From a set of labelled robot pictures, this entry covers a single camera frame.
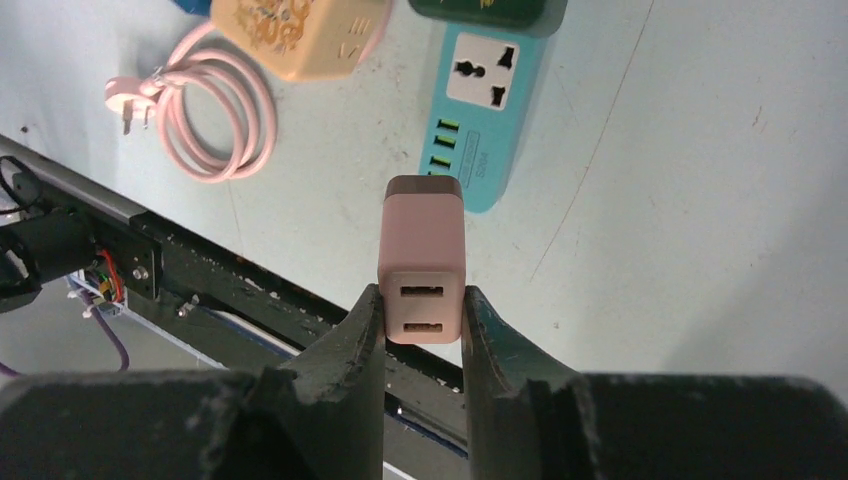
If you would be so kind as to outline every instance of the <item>blue power strip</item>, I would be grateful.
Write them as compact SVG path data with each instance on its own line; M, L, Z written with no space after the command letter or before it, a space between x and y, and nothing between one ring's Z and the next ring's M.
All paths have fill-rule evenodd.
M489 210L506 189L546 45L448 24L419 173L459 179L469 212Z
M212 0L174 0L174 3L184 12L202 17L208 17L212 8Z

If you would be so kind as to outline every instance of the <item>yellow power strip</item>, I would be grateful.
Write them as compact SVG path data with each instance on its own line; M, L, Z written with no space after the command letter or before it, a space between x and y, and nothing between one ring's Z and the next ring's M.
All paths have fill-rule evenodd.
M213 0L230 41L289 82L350 75L388 20L391 0Z

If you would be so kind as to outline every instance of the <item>screw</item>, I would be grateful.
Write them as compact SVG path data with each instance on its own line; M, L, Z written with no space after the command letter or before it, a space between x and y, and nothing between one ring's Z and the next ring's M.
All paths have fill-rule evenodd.
M147 280L148 278L150 278L150 274L147 273L146 268L136 267L136 269L133 270L133 278L136 280Z
M184 303L184 304L183 304L183 305L182 305L182 306L181 306L181 307L177 310L177 316L178 316L178 317L180 317L180 318L185 318L185 317L187 317L187 316L188 316L188 314L189 314L189 313L191 313L191 311L192 311L192 310L194 310L194 307L195 307L198 303L200 303L200 298L198 298L198 296L197 296L197 295L192 295L192 296L191 296L191 301L190 301L190 302L186 302L186 303Z

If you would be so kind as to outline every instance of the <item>plug prong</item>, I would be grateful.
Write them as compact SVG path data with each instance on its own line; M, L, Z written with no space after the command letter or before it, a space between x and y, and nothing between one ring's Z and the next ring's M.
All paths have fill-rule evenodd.
M130 134L130 124L132 124L132 100L124 102L124 114L121 118L124 119L124 135Z

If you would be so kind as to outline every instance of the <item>red wire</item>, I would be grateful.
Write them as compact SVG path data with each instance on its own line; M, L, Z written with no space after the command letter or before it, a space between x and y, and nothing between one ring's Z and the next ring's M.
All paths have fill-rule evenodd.
M112 254L105 248L100 250L100 256L106 259L106 265L109 267L109 275L112 277L112 284L118 292L115 295L115 303L121 303L124 299L124 286L121 284L121 278L118 276L118 271L115 270L115 261L112 259Z

